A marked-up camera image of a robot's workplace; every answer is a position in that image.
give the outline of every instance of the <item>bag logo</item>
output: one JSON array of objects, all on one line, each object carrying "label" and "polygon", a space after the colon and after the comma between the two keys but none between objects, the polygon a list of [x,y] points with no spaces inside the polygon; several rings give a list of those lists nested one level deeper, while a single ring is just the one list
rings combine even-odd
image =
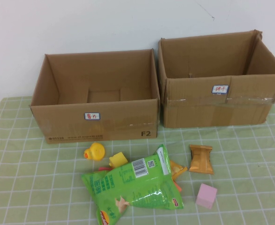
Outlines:
[{"label": "bag logo", "polygon": [[175,199],[175,198],[173,198],[173,203],[174,203],[174,205],[177,207],[179,204],[178,204],[178,202],[177,202],[177,200]]},{"label": "bag logo", "polygon": [[109,224],[109,216],[105,211],[100,211],[101,214],[101,220],[103,225],[108,225]]}]

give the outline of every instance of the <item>open cardboard box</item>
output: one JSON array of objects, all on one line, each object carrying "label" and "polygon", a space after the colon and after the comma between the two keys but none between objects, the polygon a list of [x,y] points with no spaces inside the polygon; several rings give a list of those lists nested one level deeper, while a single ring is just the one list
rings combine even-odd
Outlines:
[{"label": "open cardboard box", "polygon": [[161,39],[164,126],[259,124],[275,102],[275,57],[257,30]]},{"label": "open cardboard box", "polygon": [[45,55],[31,110],[48,143],[155,138],[154,51]]}]

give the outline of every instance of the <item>pink cube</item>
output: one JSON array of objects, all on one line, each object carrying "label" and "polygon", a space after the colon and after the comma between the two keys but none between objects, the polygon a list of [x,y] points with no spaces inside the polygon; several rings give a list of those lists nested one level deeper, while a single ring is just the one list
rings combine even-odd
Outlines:
[{"label": "pink cube", "polygon": [[208,186],[206,184],[201,184],[197,201],[195,203],[205,208],[211,209],[216,199],[216,193],[216,188]]}]

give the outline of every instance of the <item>yellow toy block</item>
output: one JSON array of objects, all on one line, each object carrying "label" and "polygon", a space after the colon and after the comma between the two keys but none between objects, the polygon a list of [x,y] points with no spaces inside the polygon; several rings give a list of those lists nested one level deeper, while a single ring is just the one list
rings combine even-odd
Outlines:
[{"label": "yellow toy block", "polygon": [[119,167],[121,165],[126,164],[127,162],[128,160],[126,159],[126,157],[122,152],[119,152],[118,154],[115,154],[114,156],[109,157],[109,165],[112,168]]}]

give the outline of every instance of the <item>green snack bag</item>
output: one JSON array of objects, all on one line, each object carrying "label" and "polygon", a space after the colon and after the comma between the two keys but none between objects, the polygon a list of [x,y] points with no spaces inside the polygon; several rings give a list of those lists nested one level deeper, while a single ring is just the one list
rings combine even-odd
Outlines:
[{"label": "green snack bag", "polygon": [[111,171],[84,174],[82,180],[97,205],[99,225],[114,225],[129,205],[168,210],[183,208],[163,144],[152,156]]}]

